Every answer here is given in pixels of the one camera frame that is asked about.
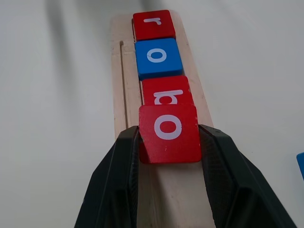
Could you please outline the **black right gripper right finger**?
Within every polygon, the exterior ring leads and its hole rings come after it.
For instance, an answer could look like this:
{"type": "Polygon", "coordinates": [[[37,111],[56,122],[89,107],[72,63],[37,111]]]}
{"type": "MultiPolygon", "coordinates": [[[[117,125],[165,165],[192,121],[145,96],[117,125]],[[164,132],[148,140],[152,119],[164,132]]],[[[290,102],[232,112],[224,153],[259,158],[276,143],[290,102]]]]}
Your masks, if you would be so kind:
{"type": "Polygon", "coordinates": [[[199,126],[202,169],[216,228],[297,228],[261,171],[219,129],[199,126]]]}

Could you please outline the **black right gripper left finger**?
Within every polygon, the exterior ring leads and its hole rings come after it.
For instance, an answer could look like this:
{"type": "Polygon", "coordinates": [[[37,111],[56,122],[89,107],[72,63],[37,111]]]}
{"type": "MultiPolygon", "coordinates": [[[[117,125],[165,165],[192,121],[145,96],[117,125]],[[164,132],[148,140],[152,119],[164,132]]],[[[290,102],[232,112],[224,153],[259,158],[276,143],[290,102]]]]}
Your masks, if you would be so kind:
{"type": "Polygon", "coordinates": [[[139,127],[118,135],[94,170],[74,228],[137,228],[139,127]]]}

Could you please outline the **red letter tile r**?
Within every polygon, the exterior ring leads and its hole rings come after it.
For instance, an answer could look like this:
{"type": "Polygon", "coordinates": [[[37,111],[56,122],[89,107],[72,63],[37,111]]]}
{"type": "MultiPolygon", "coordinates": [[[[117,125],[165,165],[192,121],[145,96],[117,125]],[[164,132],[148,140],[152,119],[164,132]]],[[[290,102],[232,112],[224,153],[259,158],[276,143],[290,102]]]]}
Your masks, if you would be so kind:
{"type": "Polygon", "coordinates": [[[133,14],[137,41],[176,38],[175,28],[169,10],[157,10],[133,14]]]}

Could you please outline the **blue letter tile t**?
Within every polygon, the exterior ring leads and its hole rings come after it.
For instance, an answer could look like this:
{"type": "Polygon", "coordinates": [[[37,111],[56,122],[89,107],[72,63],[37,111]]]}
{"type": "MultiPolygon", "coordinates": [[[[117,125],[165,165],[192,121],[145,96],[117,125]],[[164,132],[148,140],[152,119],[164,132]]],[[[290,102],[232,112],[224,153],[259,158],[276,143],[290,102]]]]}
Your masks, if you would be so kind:
{"type": "Polygon", "coordinates": [[[296,159],[297,159],[298,166],[299,166],[299,169],[300,169],[300,172],[301,172],[301,176],[304,180],[304,152],[298,154],[296,156],[296,159]]]}

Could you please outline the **red letter tile b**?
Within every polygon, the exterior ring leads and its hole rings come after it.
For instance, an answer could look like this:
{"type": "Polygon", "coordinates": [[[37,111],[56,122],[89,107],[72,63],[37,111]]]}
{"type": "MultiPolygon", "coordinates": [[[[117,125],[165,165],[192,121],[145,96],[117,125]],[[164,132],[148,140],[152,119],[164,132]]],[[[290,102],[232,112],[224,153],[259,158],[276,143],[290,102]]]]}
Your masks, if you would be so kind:
{"type": "Polygon", "coordinates": [[[194,104],[186,76],[169,76],[145,79],[142,82],[145,105],[194,104]]]}

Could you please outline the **wooden letter tray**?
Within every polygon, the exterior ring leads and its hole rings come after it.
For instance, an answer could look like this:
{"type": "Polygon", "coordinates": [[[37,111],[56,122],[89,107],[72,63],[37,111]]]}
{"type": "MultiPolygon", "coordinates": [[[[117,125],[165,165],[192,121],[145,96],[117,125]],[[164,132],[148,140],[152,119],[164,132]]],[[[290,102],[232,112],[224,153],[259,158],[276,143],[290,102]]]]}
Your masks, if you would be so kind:
{"type": "MultiPolygon", "coordinates": [[[[198,122],[213,122],[179,14],[171,11],[185,75],[197,108],[198,122]]],[[[132,14],[111,19],[111,65],[114,130],[137,125],[143,104],[135,60],[132,14]]],[[[201,163],[139,165],[138,228],[216,228],[201,163]]]]}

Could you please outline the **blue letter tile o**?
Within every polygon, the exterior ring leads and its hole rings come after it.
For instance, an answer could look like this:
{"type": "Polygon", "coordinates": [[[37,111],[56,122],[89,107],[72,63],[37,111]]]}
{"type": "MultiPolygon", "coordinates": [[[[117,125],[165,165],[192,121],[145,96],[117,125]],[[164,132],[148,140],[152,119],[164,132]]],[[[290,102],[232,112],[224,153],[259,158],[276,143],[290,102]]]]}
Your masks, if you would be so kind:
{"type": "Polygon", "coordinates": [[[183,65],[178,45],[173,38],[137,41],[135,55],[139,80],[179,76],[183,65]]]}

